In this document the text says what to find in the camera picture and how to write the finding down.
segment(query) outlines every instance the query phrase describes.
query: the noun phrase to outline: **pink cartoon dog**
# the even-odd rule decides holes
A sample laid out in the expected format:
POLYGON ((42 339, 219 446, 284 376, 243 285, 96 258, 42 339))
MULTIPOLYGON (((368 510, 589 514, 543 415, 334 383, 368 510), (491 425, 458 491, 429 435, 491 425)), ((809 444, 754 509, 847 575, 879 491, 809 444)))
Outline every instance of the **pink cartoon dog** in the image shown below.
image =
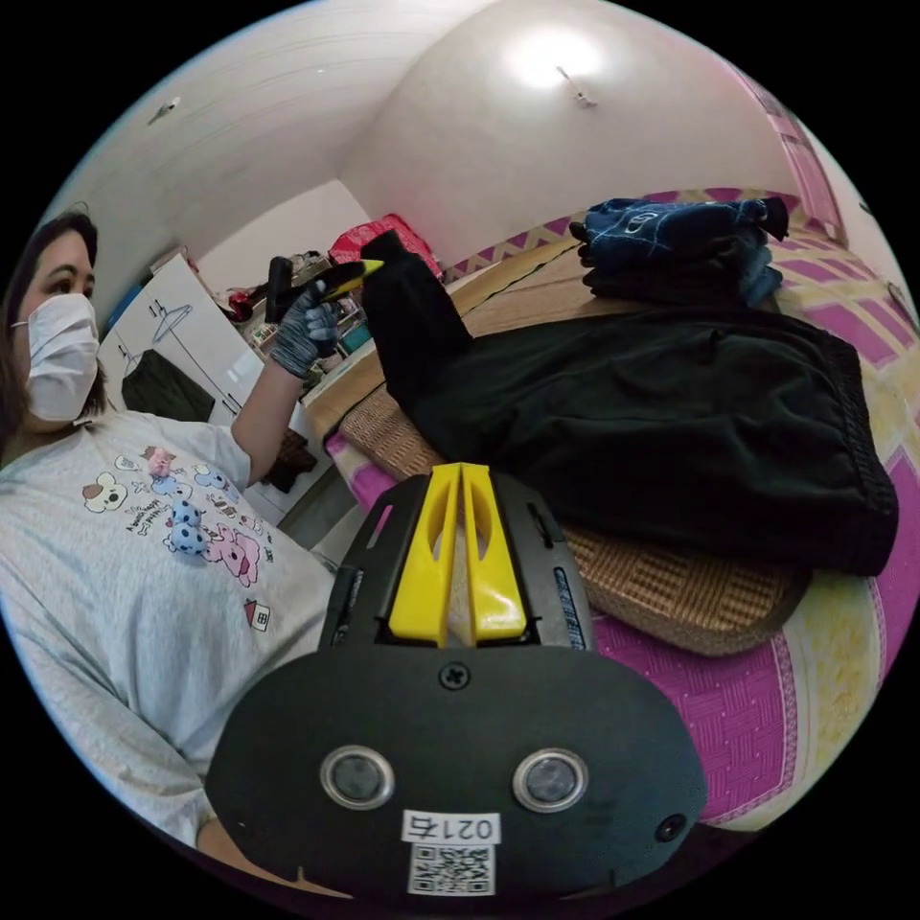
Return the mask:
POLYGON ((204 558, 209 563, 223 562, 243 587, 251 587, 259 580, 260 551, 251 537, 218 524, 218 537, 208 544, 204 558))

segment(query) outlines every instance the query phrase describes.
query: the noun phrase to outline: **red bag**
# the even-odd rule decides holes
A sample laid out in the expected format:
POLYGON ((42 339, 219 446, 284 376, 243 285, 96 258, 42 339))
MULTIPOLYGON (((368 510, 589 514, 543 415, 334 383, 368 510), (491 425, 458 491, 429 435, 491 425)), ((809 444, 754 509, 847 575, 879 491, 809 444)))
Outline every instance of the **red bag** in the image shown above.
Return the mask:
POLYGON ((333 262, 354 262, 361 258, 361 247, 375 240, 381 233, 395 230, 400 242, 409 251, 421 256, 436 278, 441 277, 441 267, 428 244, 398 215, 388 214, 380 220, 361 223, 343 233, 329 250, 333 262))

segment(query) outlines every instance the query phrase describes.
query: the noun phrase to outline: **white face mask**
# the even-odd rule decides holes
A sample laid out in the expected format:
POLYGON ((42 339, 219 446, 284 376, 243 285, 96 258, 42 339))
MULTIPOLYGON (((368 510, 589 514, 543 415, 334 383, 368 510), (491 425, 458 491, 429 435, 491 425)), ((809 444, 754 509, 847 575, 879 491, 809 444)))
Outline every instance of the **white face mask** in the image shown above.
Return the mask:
POLYGON ((96 312, 82 294, 59 294, 13 327, 29 327, 29 410, 44 422, 75 422, 96 381, 96 312))

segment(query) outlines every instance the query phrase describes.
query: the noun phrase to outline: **black pants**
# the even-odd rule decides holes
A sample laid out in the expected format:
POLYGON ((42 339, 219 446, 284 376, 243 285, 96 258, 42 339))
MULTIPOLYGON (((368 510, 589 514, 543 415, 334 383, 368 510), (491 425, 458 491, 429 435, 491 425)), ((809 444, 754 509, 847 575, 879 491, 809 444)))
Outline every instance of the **black pants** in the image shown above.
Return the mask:
POLYGON ((686 307, 472 339, 421 260, 385 258, 363 305, 387 387, 449 462, 517 476, 601 535, 884 568, 897 497, 846 342, 787 316, 686 307))

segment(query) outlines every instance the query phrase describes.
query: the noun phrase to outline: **gray glove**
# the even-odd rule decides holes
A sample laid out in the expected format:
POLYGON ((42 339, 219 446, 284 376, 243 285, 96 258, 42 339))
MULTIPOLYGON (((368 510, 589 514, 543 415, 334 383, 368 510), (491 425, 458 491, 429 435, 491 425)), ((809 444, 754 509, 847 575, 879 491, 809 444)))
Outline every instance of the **gray glove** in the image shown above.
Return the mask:
POLYGON ((338 343, 333 306, 320 303, 325 290, 325 282, 316 281, 291 304, 271 348, 272 358, 301 380, 313 363, 329 357, 338 343))

